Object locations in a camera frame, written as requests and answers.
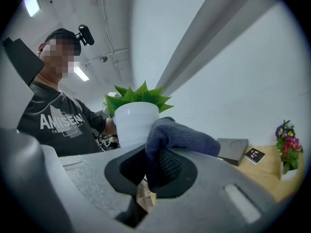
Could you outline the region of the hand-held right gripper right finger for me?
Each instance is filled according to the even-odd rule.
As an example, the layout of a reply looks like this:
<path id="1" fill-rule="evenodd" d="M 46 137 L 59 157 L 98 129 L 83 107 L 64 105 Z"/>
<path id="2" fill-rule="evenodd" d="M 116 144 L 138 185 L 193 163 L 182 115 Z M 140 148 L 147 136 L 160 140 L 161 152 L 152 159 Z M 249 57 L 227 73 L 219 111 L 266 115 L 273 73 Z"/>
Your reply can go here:
<path id="1" fill-rule="evenodd" d="M 197 168 L 197 177 L 184 194 L 156 200 L 151 213 L 137 226 L 144 233 L 260 233 L 280 217 L 300 187 L 300 174 L 280 179 L 280 159 L 272 147 L 266 157 L 239 167 L 182 149 L 171 149 Z"/>

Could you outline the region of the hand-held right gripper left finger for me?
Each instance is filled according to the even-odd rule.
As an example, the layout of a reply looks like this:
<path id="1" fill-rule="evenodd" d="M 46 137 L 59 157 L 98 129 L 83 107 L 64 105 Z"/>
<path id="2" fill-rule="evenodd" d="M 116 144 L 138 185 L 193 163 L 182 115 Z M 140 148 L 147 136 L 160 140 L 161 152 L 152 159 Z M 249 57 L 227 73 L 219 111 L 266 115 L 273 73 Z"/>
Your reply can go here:
<path id="1" fill-rule="evenodd" d="M 156 227 L 136 202 L 144 178 L 144 144 L 59 158 L 77 227 Z"/>

